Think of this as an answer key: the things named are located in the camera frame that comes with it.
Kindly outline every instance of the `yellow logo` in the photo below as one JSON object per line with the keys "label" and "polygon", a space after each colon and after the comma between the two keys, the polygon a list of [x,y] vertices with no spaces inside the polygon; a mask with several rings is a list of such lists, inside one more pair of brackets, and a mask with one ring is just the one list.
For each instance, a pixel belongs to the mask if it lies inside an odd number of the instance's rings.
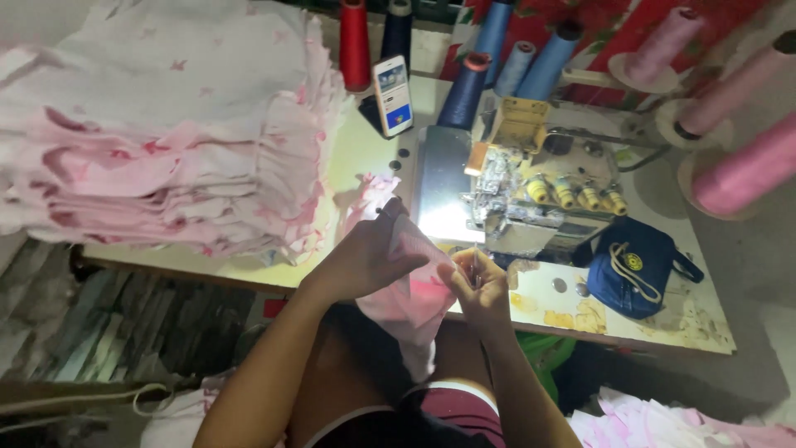
{"label": "yellow logo", "polygon": [[642,258],[635,253],[625,253],[625,264],[634,271],[640,271],[644,267]]}

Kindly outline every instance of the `green bag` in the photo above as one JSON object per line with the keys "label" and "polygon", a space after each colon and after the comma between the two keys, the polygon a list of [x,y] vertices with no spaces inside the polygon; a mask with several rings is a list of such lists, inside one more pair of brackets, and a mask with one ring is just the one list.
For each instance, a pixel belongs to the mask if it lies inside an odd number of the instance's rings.
{"label": "green bag", "polygon": [[552,401],[558,404],[558,387],[552,379],[552,371],[564,363],[575,349],[576,340],[568,337],[538,335],[536,333],[514,332],[525,358],[531,363],[539,382]]}

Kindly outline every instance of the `hand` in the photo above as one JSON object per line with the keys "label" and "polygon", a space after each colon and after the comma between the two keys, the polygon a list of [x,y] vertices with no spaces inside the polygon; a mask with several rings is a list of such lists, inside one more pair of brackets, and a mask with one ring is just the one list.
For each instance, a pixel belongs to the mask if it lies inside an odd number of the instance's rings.
{"label": "hand", "polygon": [[399,214],[408,214],[400,199],[392,198],[372,221],[359,221],[340,244],[302,281],[328,305],[375,293],[428,263],[424,255],[388,261],[392,227]]}
{"label": "hand", "polygon": [[[478,268],[473,269],[476,257]],[[440,265],[437,274],[458,298],[467,325],[485,344],[509,334],[514,338],[505,271],[476,248],[454,253],[451,259],[460,269]],[[481,277],[481,288],[476,289],[465,277],[472,272]]]}

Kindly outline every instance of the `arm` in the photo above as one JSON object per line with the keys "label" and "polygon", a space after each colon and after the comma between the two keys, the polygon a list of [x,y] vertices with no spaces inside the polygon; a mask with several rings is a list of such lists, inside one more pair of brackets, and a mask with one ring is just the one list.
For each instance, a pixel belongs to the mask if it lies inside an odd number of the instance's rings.
{"label": "arm", "polygon": [[[580,448],[578,438],[539,383],[517,342],[503,269],[476,249],[455,254],[453,261],[460,270],[440,266],[438,274],[459,298],[468,326],[476,331],[486,350],[506,446]],[[474,265],[474,273],[482,279],[480,289],[474,289],[462,275],[473,272]]]}
{"label": "arm", "polygon": [[387,261],[394,218],[406,209],[397,199],[375,221],[359,222],[310,273],[210,407],[194,448],[276,445],[326,310],[366,296],[428,263],[423,256]]}

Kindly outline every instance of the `phone stand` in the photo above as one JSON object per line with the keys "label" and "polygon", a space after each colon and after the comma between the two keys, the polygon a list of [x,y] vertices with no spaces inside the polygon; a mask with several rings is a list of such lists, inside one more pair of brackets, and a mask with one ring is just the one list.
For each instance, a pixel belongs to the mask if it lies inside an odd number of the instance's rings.
{"label": "phone stand", "polygon": [[373,126],[374,129],[376,129],[376,132],[379,133],[381,138],[385,140],[392,140],[409,129],[414,128],[414,126],[410,126],[392,137],[384,136],[384,128],[381,126],[379,104],[376,102],[376,95],[371,95],[362,99],[362,102],[359,104],[359,113],[362,114],[362,116],[370,123],[371,126]]}

